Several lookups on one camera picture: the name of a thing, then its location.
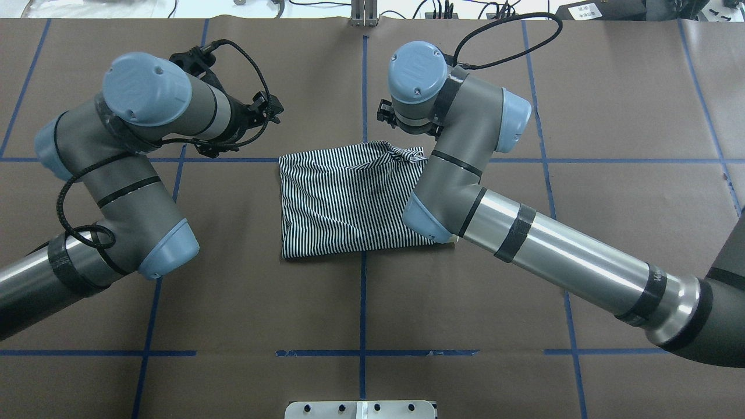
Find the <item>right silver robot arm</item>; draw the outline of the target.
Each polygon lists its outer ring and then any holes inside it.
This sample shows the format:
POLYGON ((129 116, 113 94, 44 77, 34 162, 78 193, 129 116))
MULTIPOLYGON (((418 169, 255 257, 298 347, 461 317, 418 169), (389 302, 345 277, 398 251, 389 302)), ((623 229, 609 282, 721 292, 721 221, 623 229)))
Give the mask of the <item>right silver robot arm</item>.
POLYGON ((697 363, 744 364, 743 218, 703 278, 674 275, 481 185, 492 154, 511 151, 531 104, 475 77, 436 45, 412 41, 389 58, 377 118, 428 133, 434 150, 403 211, 438 243, 461 237, 644 329, 655 346, 697 363))

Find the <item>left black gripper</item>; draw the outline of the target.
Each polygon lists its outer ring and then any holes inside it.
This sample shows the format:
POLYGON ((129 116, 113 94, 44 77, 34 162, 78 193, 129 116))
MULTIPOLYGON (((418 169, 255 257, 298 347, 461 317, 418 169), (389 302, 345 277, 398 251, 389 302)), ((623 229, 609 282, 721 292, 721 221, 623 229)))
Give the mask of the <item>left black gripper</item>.
POLYGON ((195 136, 198 154, 216 158, 258 140, 269 122, 279 124, 285 107, 275 95, 257 93, 252 104, 244 104, 230 95, 217 96, 215 116, 205 130, 195 136))

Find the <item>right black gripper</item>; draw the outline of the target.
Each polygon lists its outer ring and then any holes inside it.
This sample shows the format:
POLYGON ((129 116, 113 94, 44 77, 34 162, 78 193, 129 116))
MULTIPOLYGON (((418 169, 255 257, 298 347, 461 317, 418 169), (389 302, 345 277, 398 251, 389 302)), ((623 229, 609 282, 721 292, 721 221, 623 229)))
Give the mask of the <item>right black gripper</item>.
POLYGON ((428 119, 425 122, 415 122, 414 125, 405 122, 404 119, 397 116, 393 103, 386 99, 381 99, 376 111, 376 119, 384 122, 392 129, 400 129, 410 135, 426 134, 428 136, 438 135, 438 126, 428 119))

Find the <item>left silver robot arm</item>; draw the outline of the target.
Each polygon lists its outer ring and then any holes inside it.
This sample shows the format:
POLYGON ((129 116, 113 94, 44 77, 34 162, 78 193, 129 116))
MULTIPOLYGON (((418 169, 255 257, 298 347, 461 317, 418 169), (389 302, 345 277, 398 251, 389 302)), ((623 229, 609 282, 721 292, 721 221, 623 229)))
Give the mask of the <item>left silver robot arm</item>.
POLYGON ((208 158, 252 143, 284 111, 261 90, 249 104, 212 71, 227 40, 169 59, 119 56, 102 90, 37 133, 34 150, 63 188, 55 210, 63 232, 2 269, 2 338, 109 289, 133 272, 159 279, 197 255, 197 239, 147 154, 173 143, 208 158))

